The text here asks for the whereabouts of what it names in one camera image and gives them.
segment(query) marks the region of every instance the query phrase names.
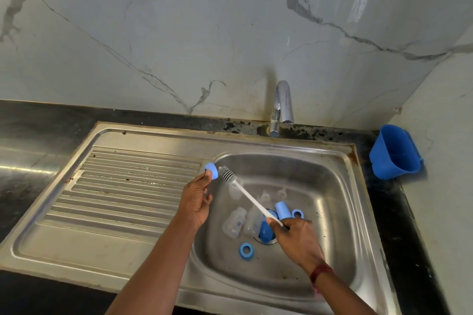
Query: hand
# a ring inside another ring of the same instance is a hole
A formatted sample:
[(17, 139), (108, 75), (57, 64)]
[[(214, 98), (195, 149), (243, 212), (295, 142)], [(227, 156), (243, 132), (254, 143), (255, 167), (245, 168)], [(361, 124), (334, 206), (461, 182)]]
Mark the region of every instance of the hand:
[(289, 227), (283, 229), (274, 219), (267, 218), (282, 250), (294, 263), (298, 264), (308, 276), (318, 265), (325, 264), (325, 255), (317, 240), (312, 222), (301, 218), (286, 218), (282, 223)]
[(198, 175), (182, 190), (181, 201), (177, 214), (184, 216), (186, 220), (191, 220), (196, 227), (200, 227), (209, 216), (209, 205), (212, 202), (212, 195), (207, 197), (207, 186), (212, 180), (212, 173), (207, 170)]

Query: gray bristles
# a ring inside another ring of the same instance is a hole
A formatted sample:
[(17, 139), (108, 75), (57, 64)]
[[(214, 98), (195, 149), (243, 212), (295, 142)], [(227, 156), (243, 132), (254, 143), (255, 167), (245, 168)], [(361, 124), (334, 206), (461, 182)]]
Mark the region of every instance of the gray bristles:
[(226, 166), (219, 167), (219, 176), (228, 184), (235, 180), (235, 174)]

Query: black granite countertop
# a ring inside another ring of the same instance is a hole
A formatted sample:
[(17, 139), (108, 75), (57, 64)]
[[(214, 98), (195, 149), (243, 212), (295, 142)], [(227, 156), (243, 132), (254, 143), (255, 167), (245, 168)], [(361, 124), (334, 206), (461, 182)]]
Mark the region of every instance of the black granite countertop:
[[(98, 121), (265, 137), (259, 121), (0, 100), (0, 239), (70, 159)], [(403, 315), (448, 314), (396, 181), (371, 170), (370, 131), (296, 125), (281, 137), (354, 143)], [(115, 294), (0, 270), (0, 314), (103, 314)], [(175, 314), (203, 314), (175, 307)]]

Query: person's left hand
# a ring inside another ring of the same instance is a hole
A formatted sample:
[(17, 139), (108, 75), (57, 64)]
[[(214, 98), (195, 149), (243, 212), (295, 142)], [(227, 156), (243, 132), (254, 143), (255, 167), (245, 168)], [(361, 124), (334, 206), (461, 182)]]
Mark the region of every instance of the person's left hand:
[(207, 170), (184, 186), (177, 213), (193, 220), (200, 227), (209, 216), (212, 195), (207, 194), (207, 186), (212, 180), (212, 173)]

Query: red bracelet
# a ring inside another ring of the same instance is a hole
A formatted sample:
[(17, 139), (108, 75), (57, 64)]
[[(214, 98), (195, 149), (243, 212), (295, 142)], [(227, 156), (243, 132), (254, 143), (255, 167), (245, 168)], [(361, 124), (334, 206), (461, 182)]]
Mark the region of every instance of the red bracelet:
[(328, 266), (327, 264), (324, 264), (324, 265), (317, 265), (314, 271), (312, 272), (312, 274), (310, 275), (310, 281), (312, 282), (312, 286), (314, 287), (315, 290), (317, 290), (316, 280), (318, 276), (326, 271), (331, 272), (331, 273), (334, 272), (334, 270), (330, 266)]

